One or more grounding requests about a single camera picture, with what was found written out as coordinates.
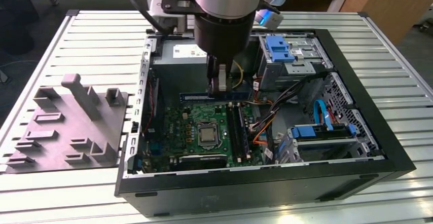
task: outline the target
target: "wire bundle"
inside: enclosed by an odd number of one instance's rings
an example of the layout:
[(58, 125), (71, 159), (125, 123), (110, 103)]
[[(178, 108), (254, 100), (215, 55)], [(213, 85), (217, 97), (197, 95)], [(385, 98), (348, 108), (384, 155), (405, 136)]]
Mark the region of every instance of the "wire bundle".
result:
[(276, 119), (276, 114), (280, 110), (280, 106), (288, 101), (290, 100), (293, 97), (296, 97), (296, 95), (298, 95), (298, 92), (301, 91), (304, 85), (310, 82), (314, 79), (318, 78), (324, 78), (326, 77), (326, 75), (329, 74), (328, 71), (317, 73), (314, 75), (306, 76), (304, 77), (290, 88), (288, 88), (280, 95), (280, 97), (277, 98), (277, 100), (274, 101), (274, 103), (270, 105), (269, 111), (266, 113), (266, 115), (264, 116), (264, 118), (252, 126), (252, 129), (256, 129), (257, 127), (260, 127), (264, 123), (265, 126), (264, 128), (260, 130), (253, 143), (254, 144), (266, 144), (266, 142), (264, 141), (258, 141), (260, 135), (261, 133), (266, 130), (266, 128), (270, 126), (273, 120)]

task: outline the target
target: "green circuit board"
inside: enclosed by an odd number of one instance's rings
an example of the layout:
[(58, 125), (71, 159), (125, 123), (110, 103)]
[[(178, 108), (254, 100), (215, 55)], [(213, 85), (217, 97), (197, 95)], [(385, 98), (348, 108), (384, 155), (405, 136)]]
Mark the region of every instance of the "green circuit board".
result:
[[(252, 106), (242, 107), (245, 121), (253, 122)], [(218, 132), (218, 144), (213, 147), (199, 145), (199, 130), (203, 127), (214, 127)], [(165, 139), (161, 145), (161, 155), (153, 156), (153, 168), (155, 172), (170, 171), (170, 158), (187, 155), (228, 155), (226, 167), (262, 165), (262, 153), (260, 146), (250, 144), (252, 158), (237, 162), (233, 157), (229, 137), (229, 124), (226, 105), (189, 105), (185, 107), (167, 107), (165, 117)]]

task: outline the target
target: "floor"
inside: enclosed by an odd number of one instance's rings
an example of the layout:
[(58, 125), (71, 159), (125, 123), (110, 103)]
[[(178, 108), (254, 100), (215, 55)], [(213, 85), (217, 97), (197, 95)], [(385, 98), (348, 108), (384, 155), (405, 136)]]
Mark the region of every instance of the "floor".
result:
[[(46, 48), (56, 33), (67, 10), (131, 10), (129, 0), (59, 0), (56, 7), (51, 6), (48, 0), (32, 0), (40, 19), (28, 26), (30, 33), (35, 39), (35, 48), (20, 56), (11, 56), (0, 50), (0, 66), (12, 61), (28, 61), (14, 63), (2, 68), (12, 78), (8, 85), (0, 85), (0, 126), (7, 119), (14, 103), (20, 96), (27, 81), (32, 75)], [(404, 41), (397, 46), (401, 53), (412, 63), (413, 67), (433, 86), (433, 35), (419, 32), (415, 28), (409, 31)]]

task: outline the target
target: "blue led light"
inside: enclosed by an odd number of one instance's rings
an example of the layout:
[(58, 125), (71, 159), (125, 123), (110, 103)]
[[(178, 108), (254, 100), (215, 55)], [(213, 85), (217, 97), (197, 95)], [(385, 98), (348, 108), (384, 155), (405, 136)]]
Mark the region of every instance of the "blue led light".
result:
[(260, 25), (264, 25), (264, 23), (266, 22), (270, 15), (272, 15), (272, 12), (268, 10), (265, 15), (264, 15), (262, 20), (260, 21)]

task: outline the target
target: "motherboard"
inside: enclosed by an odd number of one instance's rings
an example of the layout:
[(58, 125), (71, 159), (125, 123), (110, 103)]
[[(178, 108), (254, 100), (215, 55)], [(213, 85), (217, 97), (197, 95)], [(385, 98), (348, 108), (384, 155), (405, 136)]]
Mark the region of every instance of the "motherboard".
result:
[(165, 115), (165, 138), (149, 143), (154, 172), (262, 165), (249, 104), (167, 107)]

